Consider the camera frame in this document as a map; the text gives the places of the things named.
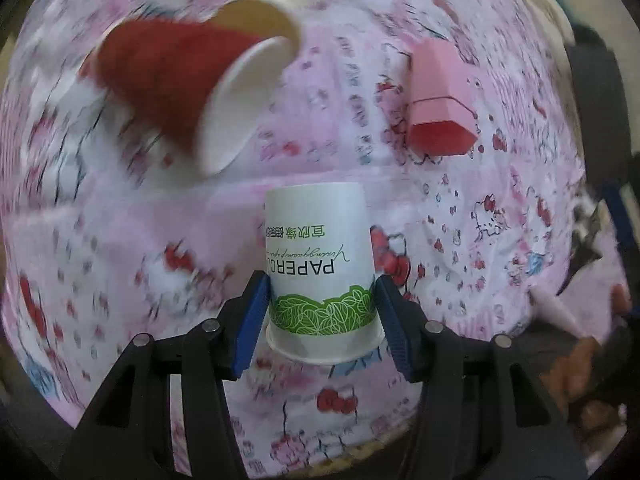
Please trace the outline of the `red ribbed paper cup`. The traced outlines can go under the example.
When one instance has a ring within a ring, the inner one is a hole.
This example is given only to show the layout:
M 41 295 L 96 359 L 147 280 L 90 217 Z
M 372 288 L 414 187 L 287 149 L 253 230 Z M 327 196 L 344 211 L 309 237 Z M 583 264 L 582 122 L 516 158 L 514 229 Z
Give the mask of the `red ribbed paper cup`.
M 282 36 L 136 18 L 114 26 L 94 59 L 98 81 L 210 177 L 252 137 L 293 47 Z

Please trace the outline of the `pink hexagonal box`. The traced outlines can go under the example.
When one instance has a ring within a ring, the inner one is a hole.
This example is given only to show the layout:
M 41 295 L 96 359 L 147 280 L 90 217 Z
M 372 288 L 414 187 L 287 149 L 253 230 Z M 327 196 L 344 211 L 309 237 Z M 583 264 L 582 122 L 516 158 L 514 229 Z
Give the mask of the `pink hexagonal box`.
M 411 55 L 408 145 L 428 156 L 466 154 L 476 141 L 469 71 L 449 41 L 427 38 Z

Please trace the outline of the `pink Hello Kitty bedsheet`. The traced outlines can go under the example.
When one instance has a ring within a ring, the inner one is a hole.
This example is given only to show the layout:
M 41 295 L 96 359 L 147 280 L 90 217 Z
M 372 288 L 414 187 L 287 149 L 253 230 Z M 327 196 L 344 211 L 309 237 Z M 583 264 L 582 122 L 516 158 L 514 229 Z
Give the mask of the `pink Hello Kitty bedsheet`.
M 570 266 L 584 177 L 555 0 L 36 0 L 1 107 L 2 322 L 80 421 L 130 340 L 270 281 L 232 344 L 253 478 L 403 434 L 374 283 L 488 341 Z

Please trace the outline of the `white green leaf paper cup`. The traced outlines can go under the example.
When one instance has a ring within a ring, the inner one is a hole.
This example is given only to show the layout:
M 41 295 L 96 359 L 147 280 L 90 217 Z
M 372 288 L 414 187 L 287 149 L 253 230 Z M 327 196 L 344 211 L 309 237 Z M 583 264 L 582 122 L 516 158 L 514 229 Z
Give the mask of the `white green leaf paper cup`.
M 362 358 L 384 338 L 373 296 L 375 268 L 360 184 L 274 188 L 266 195 L 266 339 L 312 364 Z

